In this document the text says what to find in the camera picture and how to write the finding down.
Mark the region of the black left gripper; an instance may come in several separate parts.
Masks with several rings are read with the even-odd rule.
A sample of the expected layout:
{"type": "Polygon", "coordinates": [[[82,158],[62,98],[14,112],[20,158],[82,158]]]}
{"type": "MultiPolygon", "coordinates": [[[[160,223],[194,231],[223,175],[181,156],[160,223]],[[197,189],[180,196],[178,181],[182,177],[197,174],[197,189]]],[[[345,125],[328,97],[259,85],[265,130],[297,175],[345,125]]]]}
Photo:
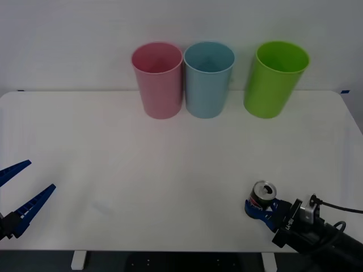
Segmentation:
{"type": "MultiPolygon", "coordinates": [[[[31,165],[31,161],[25,160],[0,170],[0,187],[29,165],[31,165]]],[[[13,236],[19,238],[29,227],[33,218],[40,211],[55,189],[55,184],[51,184],[17,210],[6,216],[1,214],[1,240],[5,237],[11,239],[13,236]]]]}

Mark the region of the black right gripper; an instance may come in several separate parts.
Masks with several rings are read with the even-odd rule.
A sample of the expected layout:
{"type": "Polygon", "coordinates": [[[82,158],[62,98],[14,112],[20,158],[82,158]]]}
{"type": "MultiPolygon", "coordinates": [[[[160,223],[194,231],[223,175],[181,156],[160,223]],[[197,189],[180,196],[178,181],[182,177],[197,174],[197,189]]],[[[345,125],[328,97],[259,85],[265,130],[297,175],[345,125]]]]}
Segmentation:
{"type": "Polygon", "coordinates": [[[291,204],[276,198],[268,208],[260,209],[250,200],[244,205],[250,218],[263,221],[276,233],[272,241],[278,247],[288,245],[299,253],[313,253],[326,243],[325,222],[320,218],[320,204],[316,201],[297,199],[291,204]]]}

